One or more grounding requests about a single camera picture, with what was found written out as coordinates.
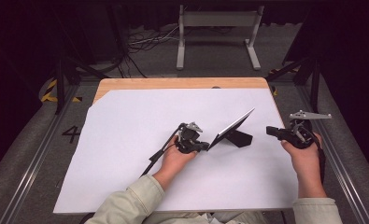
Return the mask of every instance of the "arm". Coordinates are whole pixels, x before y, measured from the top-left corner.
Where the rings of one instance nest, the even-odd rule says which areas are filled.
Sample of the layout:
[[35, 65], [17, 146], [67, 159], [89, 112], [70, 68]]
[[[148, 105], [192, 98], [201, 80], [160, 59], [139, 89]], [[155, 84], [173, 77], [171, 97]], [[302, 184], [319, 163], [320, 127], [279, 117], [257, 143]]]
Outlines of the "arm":
[[143, 175], [126, 191], [109, 195], [86, 224], [142, 223], [161, 203], [174, 177], [196, 156], [195, 152], [179, 152], [174, 146], [176, 138], [169, 142], [171, 147], [164, 152], [163, 164], [157, 173]]
[[[316, 136], [321, 143], [320, 135]], [[335, 200], [327, 197], [321, 184], [316, 144], [306, 149], [298, 149], [287, 141], [281, 144], [291, 155], [298, 178], [298, 199], [293, 205], [296, 223], [342, 223]]]

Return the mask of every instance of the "printed number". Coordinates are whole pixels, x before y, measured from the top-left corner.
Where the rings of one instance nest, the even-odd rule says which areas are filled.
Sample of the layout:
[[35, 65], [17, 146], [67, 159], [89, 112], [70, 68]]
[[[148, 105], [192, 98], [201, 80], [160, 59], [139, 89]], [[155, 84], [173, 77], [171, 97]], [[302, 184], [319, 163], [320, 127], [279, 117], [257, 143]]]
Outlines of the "printed number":
[[69, 136], [71, 136], [70, 143], [73, 143], [74, 137], [76, 137], [76, 135], [80, 135], [81, 134], [81, 133], [77, 133], [77, 129], [78, 129], [77, 126], [73, 126], [69, 130], [67, 130], [64, 133], [62, 133], [62, 135], [69, 135]]

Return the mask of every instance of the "person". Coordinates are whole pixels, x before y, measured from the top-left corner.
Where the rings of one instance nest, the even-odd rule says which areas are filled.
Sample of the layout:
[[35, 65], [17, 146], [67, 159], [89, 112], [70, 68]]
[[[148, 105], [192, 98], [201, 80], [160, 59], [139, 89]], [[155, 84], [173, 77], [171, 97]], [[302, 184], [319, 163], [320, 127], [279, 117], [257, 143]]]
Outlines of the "person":
[[[174, 145], [176, 136], [168, 146]], [[333, 199], [328, 198], [320, 180], [319, 156], [316, 144], [298, 149], [287, 141], [281, 145], [290, 154], [298, 177], [298, 199], [293, 203], [297, 224], [342, 223]], [[175, 176], [196, 157], [196, 152], [183, 154], [176, 147], [168, 148], [163, 163], [154, 175], [143, 175], [126, 191], [114, 192], [102, 203], [86, 224], [265, 224], [261, 212], [242, 213], [152, 213], [163, 200], [164, 192]]]

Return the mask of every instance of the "white metal stand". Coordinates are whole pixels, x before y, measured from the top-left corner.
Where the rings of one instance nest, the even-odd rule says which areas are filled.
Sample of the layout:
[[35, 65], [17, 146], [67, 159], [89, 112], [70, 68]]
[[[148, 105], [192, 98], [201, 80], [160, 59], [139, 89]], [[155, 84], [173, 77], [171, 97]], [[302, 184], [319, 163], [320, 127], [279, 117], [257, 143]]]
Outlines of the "white metal stand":
[[185, 26], [251, 26], [251, 37], [250, 39], [245, 39], [245, 44], [253, 68], [260, 70], [261, 66], [253, 45], [262, 16], [263, 7], [259, 7], [257, 11], [184, 11], [184, 7], [180, 6], [177, 70], [184, 68]]

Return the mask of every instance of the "floor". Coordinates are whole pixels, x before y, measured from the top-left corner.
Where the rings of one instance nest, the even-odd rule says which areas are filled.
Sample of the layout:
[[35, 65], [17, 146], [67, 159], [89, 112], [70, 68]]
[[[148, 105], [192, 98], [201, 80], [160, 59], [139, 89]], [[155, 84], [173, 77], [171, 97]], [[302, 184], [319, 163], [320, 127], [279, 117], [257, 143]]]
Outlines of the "floor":
[[[176, 69], [176, 39], [130, 56], [147, 77], [266, 77], [271, 69], [282, 67], [282, 60], [300, 27], [301, 24], [287, 24], [260, 28], [255, 43], [262, 67], [259, 71], [251, 67], [243, 43], [249, 31], [243, 28], [187, 31], [182, 71]], [[174, 28], [164, 27], [167, 31]], [[94, 68], [106, 66], [98, 64]], [[122, 63], [120, 69], [121, 72], [115, 69], [107, 75], [141, 78], [132, 62]], [[309, 83], [295, 87], [291, 77], [287, 74], [270, 83], [277, 88], [274, 97], [286, 125], [290, 113], [308, 107]], [[83, 75], [79, 86], [67, 86], [66, 94], [82, 97], [82, 101], [70, 103], [59, 116], [54, 114], [55, 102], [44, 102], [12, 144], [0, 163], [0, 223], [79, 223], [82, 220], [83, 214], [62, 216], [53, 214], [52, 210], [78, 143], [76, 136], [70, 143], [71, 136], [63, 133], [73, 131], [73, 127], [78, 127], [80, 132], [98, 82], [96, 77]], [[50, 80], [46, 80], [40, 97], [49, 84]], [[319, 87], [319, 112], [334, 117], [323, 121], [324, 130], [319, 131], [326, 133], [324, 137], [332, 143], [337, 155], [332, 154], [326, 163], [324, 187], [328, 195], [336, 199], [344, 223], [369, 223], [369, 165], [323, 79]], [[337, 165], [344, 167], [344, 173], [336, 170]], [[264, 211], [264, 214], [270, 223], [284, 223], [280, 211]], [[287, 223], [295, 223], [291, 210], [284, 211], [284, 218]]]

